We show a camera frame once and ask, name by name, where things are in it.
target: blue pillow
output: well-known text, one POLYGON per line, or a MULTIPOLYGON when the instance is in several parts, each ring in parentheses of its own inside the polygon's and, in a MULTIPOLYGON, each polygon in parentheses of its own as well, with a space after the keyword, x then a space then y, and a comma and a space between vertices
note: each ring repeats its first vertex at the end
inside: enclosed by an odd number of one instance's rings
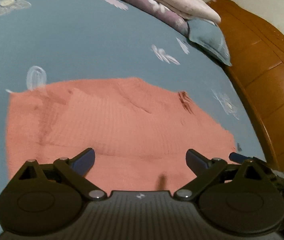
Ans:
POLYGON ((205 51, 225 65, 232 65, 224 35, 217 24, 202 18, 194 18, 187 23, 190 41, 199 44, 205 51))

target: black device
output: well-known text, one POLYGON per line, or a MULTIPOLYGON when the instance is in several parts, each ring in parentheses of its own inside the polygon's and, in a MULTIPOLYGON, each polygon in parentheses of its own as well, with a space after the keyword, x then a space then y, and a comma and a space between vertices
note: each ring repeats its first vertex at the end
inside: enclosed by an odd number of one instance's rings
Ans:
POLYGON ((28 160, 0 194, 0 240, 284 239, 284 178, 258 158, 229 158, 238 164, 189 149, 197 177, 173 195, 110 196, 84 177, 91 148, 53 164, 28 160))

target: folded orange shirt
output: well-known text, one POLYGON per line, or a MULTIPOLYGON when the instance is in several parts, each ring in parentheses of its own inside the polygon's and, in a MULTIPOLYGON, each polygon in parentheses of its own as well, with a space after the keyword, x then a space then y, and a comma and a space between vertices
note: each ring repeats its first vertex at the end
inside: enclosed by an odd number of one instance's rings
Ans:
POLYGON ((86 178, 111 190, 176 191, 195 175, 185 154, 228 159, 234 138, 194 104, 139 78, 77 80, 11 93, 7 117, 9 176, 27 159, 52 163, 84 149, 96 160, 86 178))

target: ribbed black surface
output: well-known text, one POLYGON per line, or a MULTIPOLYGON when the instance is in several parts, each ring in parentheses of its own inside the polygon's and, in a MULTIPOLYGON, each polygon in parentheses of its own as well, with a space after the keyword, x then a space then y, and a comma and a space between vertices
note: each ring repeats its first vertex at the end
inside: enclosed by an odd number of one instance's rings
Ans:
POLYGON ((236 237, 217 231, 193 204, 173 200, 168 192, 116 191, 111 198, 90 203, 83 215, 60 232, 27 237, 4 233, 0 240, 281 240, 276 233, 236 237))

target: knit sweater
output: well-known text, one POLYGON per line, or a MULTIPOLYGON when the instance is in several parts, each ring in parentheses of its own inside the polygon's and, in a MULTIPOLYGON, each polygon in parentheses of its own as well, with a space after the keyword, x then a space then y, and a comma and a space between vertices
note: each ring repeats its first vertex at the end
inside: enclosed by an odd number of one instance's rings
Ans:
POLYGON ((139 78, 77 80, 11 93, 7 117, 10 178, 27 159, 52 163, 91 147, 86 178, 111 190, 174 192, 195 178, 188 149, 225 160, 234 138, 188 97, 139 78))

